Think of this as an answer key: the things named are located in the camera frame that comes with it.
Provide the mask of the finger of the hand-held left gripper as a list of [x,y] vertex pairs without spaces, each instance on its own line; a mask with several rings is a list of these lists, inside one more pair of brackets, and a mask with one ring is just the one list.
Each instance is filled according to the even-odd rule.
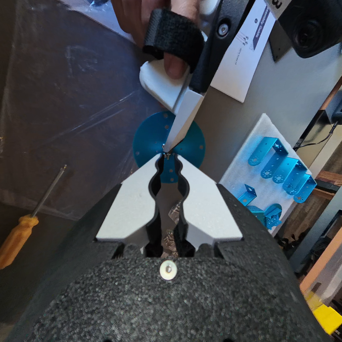
[[180,98],[180,103],[174,109],[175,119],[163,147],[165,153],[171,151],[185,138],[205,95],[206,92],[198,93],[186,89]]

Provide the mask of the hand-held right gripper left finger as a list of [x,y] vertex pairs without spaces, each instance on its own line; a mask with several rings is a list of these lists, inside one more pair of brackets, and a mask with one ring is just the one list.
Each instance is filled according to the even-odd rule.
[[162,231],[156,196],[161,189],[163,154],[156,154],[119,185],[96,235],[99,242],[134,244],[148,257],[160,257]]

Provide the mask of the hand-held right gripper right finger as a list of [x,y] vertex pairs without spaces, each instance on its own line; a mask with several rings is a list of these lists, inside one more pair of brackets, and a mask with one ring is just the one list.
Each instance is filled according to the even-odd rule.
[[202,244],[215,246],[243,238],[217,183],[180,155],[175,156],[182,195],[175,245],[180,257],[192,257]]

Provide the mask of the blue round metal disc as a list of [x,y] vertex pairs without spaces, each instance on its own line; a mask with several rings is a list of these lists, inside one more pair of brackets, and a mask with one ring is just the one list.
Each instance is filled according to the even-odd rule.
[[[168,110],[155,113],[144,120],[139,126],[133,139],[133,154],[137,166],[140,168],[156,154],[164,153],[169,131],[175,120],[175,115]],[[192,122],[186,137],[164,159],[164,170],[160,175],[161,183],[177,183],[174,154],[187,159],[199,168],[203,162],[206,144],[202,130],[196,122]]]

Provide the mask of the orange handled screwdriver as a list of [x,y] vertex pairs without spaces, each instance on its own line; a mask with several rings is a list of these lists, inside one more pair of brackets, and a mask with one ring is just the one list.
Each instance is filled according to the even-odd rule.
[[52,193],[56,184],[64,174],[66,168],[66,164],[60,168],[58,174],[49,185],[49,188],[45,191],[40,201],[37,203],[33,212],[20,217],[18,224],[11,230],[6,240],[3,242],[0,248],[0,269],[4,269],[12,264],[16,256],[19,254],[19,251],[31,236],[33,228],[39,223],[37,213]]

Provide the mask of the grey desk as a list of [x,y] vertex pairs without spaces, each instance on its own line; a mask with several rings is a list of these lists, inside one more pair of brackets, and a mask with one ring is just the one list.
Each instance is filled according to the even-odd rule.
[[263,50],[244,103],[210,87],[195,116],[206,152],[200,170],[219,182],[263,113],[292,146],[341,77],[341,43],[311,58]]

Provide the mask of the dark grey desk mat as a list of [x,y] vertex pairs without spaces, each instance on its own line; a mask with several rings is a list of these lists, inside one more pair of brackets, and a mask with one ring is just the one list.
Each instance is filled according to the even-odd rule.
[[[63,104],[68,111],[79,105],[94,110],[137,89],[149,106],[141,123],[161,111],[139,81],[140,66],[148,56],[61,1],[1,1],[1,67],[5,58],[9,63],[1,71],[1,113]],[[1,243],[31,210],[1,204]],[[6,325],[14,325],[24,313],[74,221],[40,211],[37,216],[39,224],[23,249],[1,270],[1,323]]]

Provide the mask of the person's left hand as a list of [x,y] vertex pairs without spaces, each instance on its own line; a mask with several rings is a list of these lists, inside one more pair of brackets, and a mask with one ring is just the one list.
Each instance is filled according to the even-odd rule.
[[163,58],[165,73],[180,79],[193,71],[203,48],[197,0],[111,1],[119,26],[145,53]]

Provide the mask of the white paper booklet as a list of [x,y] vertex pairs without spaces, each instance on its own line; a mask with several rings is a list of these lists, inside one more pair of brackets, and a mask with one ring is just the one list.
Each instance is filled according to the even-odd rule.
[[256,0],[228,47],[211,87],[243,103],[276,19],[263,0]]

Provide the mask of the pile of small parts bags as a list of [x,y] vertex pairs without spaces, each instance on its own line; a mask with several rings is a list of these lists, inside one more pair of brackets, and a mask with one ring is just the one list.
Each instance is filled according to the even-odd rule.
[[[169,218],[173,221],[175,226],[177,226],[179,222],[180,205],[181,201],[176,202],[168,213]],[[161,259],[166,259],[169,257],[178,257],[176,242],[174,239],[174,230],[175,227],[172,229],[167,229],[166,233],[162,237],[161,245],[163,247],[163,253],[161,255]]]

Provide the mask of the clear plastic bag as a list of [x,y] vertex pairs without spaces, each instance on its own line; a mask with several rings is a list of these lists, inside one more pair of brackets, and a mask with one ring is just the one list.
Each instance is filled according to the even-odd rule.
[[40,212],[78,220],[136,170],[133,135],[149,113],[143,91],[82,105],[1,113],[1,204],[32,210],[66,170]]

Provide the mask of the yellow box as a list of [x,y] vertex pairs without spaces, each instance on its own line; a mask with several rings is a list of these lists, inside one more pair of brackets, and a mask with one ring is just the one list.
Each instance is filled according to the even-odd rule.
[[305,294],[306,302],[324,331],[332,335],[342,324],[342,316],[330,306],[326,306],[312,291]]

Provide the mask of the small blue angle bracket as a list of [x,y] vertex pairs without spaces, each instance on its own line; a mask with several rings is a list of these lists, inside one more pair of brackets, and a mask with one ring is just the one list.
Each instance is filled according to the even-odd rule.
[[248,206],[256,197],[255,189],[252,186],[245,184],[246,191],[238,198],[243,206]]

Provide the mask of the blue servo mount bracket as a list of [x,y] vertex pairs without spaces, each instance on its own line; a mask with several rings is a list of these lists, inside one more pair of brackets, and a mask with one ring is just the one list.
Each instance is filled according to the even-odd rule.
[[280,217],[282,214],[282,207],[275,203],[262,210],[256,206],[246,206],[247,209],[268,229],[277,227],[281,224]]

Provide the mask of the blue U-shaped metal bracket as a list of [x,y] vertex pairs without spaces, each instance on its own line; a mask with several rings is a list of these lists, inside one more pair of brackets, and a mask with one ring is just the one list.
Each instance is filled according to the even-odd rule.
[[304,174],[294,188],[293,200],[297,203],[305,202],[316,186],[315,179],[310,174]]
[[306,166],[299,159],[286,157],[274,172],[272,180],[277,184],[281,184],[284,183],[292,173],[294,179],[297,179],[299,174],[305,174],[306,171]]
[[282,144],[279,138],[263,137],[256,149],[253,151],[248,159],[250,166],[259,165],[267,156],[267,154],[274,150],[272,158],[269,160],[271,167],[280,165],[282,161],[288,156],[288,151]]
[[286,157],[280,157],[278,155],[274,155],[269,162],[266,164],[266,166],[261,171],[261,177],[264,179],[272,178],[274,175],[274,172],[279,167],[280,163],[285,159]]
[[311,176],[303,170],[293,170],[283,183],[283,190],[288,194],[294,196],[298,193],[300,187]]

